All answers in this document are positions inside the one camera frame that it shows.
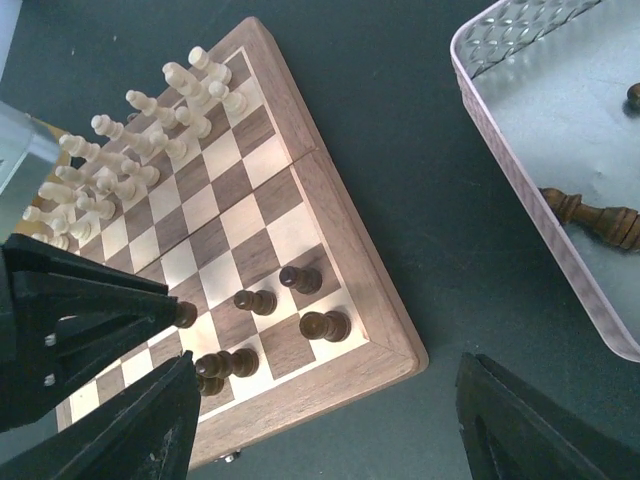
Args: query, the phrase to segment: white tray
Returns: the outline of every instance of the white tray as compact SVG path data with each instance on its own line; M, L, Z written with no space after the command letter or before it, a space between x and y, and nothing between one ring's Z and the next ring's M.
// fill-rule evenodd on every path
M637 0L503 0L455 34L465 107L609 348L640 362L640 253L560 226L538 188L640 210Z

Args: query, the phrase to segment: chess piece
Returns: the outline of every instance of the chess piece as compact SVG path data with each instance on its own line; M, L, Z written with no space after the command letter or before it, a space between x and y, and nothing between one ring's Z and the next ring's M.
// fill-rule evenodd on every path
M324 315L307 312L300 319L300 333L309 340L325 339L328 342L341 342L351 332L351 321L342 312L331 311Z
M122 173L129 175L134 182L140 182L147 187L152 187L160 179L160 170L150 165L141 167L139 163L131 159L122 162Z
M140 133L131 133L124 129L124 125L109 118L109 115L95 115L91 119L91 127L98 135L105 135L111 140L121 140L131 147L138 155L150 156L153 145L149 139Z
M225 110L231 115L240 115L247 108L247 99L239 92L230 92L222 82L213 81L209 84L211 96L222 102Z
M64 235L54 235L53 237L50 237L44 233L34 233L31 235L31 238L51 245L52 247L59 248L60 250L67 250L69 248L69 239Z
M187 144L178 138L169 140L163 132L153 132L149 137L151 143L159 148L164 148L171 160L180 160L187 153Z
M209 54L202 47L193 47L189 52L189 63L202 70L211 80L225 85L231 81L231 70L222 63L211 61Z
M224 379L222 378L207 378L196 374L196 380L198 382L198 391L203 397L212 397L213 395L217 395L224 388Z
M280 283L299 293L311 295L322 287L322 275L315 268L284 267L280 270Z
M258 354L250 348L234 353L209 353L196 360L196 373L205 378L250 377L258 371Z
M205 138L211 133L211 122L202 115L190 111L187 107L179 107L176 110L176 118L183 125L193 127L198 138Z
M124 182L118 182L111 177L100 177L96 182L96 186L102 195L108 195L113 192L120 200L131 200L136 194L136 184L131 177Z
M540 189L561 224L575 222L588 227L609 245L640 250L638 211L626 207L595 208L582 203L582 195L567 195L555 188Z
M175 62L169 62L162 67L165 81L178 93L191 99L198 105L204 105L211 100L211 95L205 87L182 65Z
M76 207L87 213L95 212L99 218L110 220L116 213L116 205L110 200L94 200L90 197L79 198L76 201Z
M234 305L240 310L250 310L256 315L271 315L278 304L276 296L267 290L250 292L240 290L233 297Z
M125 98L133 108L137 108L145 116L156 117L160 120L160 124L164 128L171 129L178 125L173 109L159 106L157 99L147 97L144 93L135 90L129 90Z

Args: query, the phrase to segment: chess pawn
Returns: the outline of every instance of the chess pawn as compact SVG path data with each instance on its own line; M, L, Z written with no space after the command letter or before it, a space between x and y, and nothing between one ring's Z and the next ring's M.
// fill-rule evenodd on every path
M179 107L176 110L176 118L187 127L193 127L198 138L205 138L211 133L211 122L192 111L187 107Z
M116 213L115 203L109 200L94 200L93 198L79 198L76 207L85 212L96 212L99 218L110 220Z
M205 378L227 378L230 375L250 377L258 371L258 354L250 348L234 353L209 353L196 360L196 373Z
M151 143L158 147L164 148L172 160L180 160L187 153L187 144L178 138L169 140L169 137L163 132L153 132L149 137Z
M300 319L300 333L308 340L325 339L328 342L341 342L351 332L351 321L342 312L331 311L326 314L307 312Z
M139 163L131 159L122 162L122 173L133 177L134 181L140 180L147 187L152 187L160 179L160 170L156 167L150 165L141 167Z
M231 81L231 70L222 63L211 61L209 54L202 47L193 47L189 52L189 63L202 70L211 80L225 85Z
M44 233L34 233L31 235L31 238L51 245L52 247L59 248L60 250L67 250L69 248L69 239L64 235L54 235L53 237L50 237Z
M212 397L213 395L217 395L224 388L224 379L222 378L207 378L196 374L196 380L198 382L198 391L203 397Z
M222 82L213 81L209 84L209 93L224 105L225 110L231 115L240 115L247 108L247 99L238 92L229 92Z
M124 182L118 182L111 177L100 177L96 182L96 186L102 195L108 195L113 192L120 200L131 200L136 194L136 184L131 178L126 179Z
M582 195L567 195L556 188L540 189L561 224L575 222L588 227L609 245L640 250L640 217L627 207L596 208L584 205Z
M250 292L240 290L233 296L233 304L240 310L250 310L256 315L271 315L278 304L276 296L267 290Z
M279 278L283 286L304 295L317 293L322 287L322 275L315 268L284 267Z

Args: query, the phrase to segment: white pawn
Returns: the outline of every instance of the white pawn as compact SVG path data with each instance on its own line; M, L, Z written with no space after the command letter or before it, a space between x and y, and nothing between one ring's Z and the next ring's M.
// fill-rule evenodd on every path
M176 118L187 127L193 127L198 138L205 138L211 133L211 122L203 117L190 111L187 107L179 107L176 110Z
M133 160L126 160L122 162L122 173L126 173L135 180L140 180L147 187L152 187L160 179L160 170L156 167L146 166L141 167L140 164Z
M129 90L126 99L133 108L137 108L147 117L156 117L160 120L164 128L174 128L178 124L173 109L159 106L155 98L147 97L142 92Z
M31 238L51 245L52 247L59 248L60 250L66 250L69 248L69 239L64 235L54 235L53 237L50 237L44 233L34 233L31 235Z
M189 52L189 63L198 70L203 70L207 77L225 85L231 81L231 70L222 63L211 61L209 54L202 47L193 47Z
M96 212L98 217L103 220L109 220L116 213L115 203L109 200L94 200L93 198L84 197L79 198L76 202L76 207L85 212Z
M151 140L151 143L156 147L164 148L172 160L180 160L187 153L186 143L177 138L169 140L169 137L163 132L153 132L149 140Z
M69 223L62 218L56 218L51 224L56 234L69 233L76 240L87 240L91 236L91 224L86 220Z
M109 193L115 193L116 197L120 200L131 200L136 194L136 184L131 177L127 178L124 182L118 182L114 178L102 177L97 182L98 190L103 195Z
M213 98L220 100L225 110L231 115L239 115L247 108L245 96L238 92L229 92L229 87L222 82L211 82L209 93Z

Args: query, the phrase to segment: white chess piece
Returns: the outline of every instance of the white chess piece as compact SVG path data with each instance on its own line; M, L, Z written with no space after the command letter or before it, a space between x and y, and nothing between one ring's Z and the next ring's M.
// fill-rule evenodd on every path
M118 182L114 178L101 177L98 178L97 186L103 195L113 192L120 200L131 200L136 194L136 184L131 177L124 182Z
M140 164L133 160L122 162L122 173L126 173L132 177L134 181L139 180L147 187L154 186L160 179L160 170L156 167L152 167L150 165L141 167Z
M126 99L133 108L140 110L147 117L156 117L160 120L164 128L174 128L178 124L173 109L159 106L155 98L147 97L142 92L129 90Z
M87 240L91 236L91 224L86 220L69 223L62 218L56 218L51 224L56 234L69 233L76 240Z
M169 137L163 132L153 132L149 139L156 147L164 148L172 160L180 160L187 153L186 143L177 138L169 140Z
M76 203L78 198L87 196L84 192L74 191L66 185L53 182L44 182L38 189L38 195L45 200L53 200L60 205Z
M116 205L110 200L94 200L93 198L84 197L79 198L76 202L76 207L85 212L95 212L98 217L109 220L116 213Z
M123 124L111 120L109 115L95 115L91 119L91 126L98 135L105 135L111 140L122 140L139 155L149 156L153 153L153 145L146 136L127 132Z
M231 70L222 63L216 63L209 58L209 54L202 47L193 47L189 52L189 63L198 70L202 70L211 80L225 85L231 81Z
M89 163L103 165L114 173L120 173L120 164L129 158L122 153L103 152L100 145L89 143L79 135L65 134L60 137L59 143L70 155L84 158Z
M179 107L176 110L176 118L187 127L193 127L198 138L205 138L211 133L211 121L190 111L187 107Z
M169 86L175 88L180 94L190 98L198 105L204 105L211 100L211 95L209 95L207 89L182 65L169 62L162 67L162 73L164 73L164 79Z
M209 93L224 105L224 108L231 115L241 114L247 108L247 99L239 92L230 92L222 82L213 81L209 84Z
M64 235L54 235L53 237L50 237L44 233L34 233L31 235L31 238L51 245L52 247L59 248L60 250L67 250L69 248L69 239Z

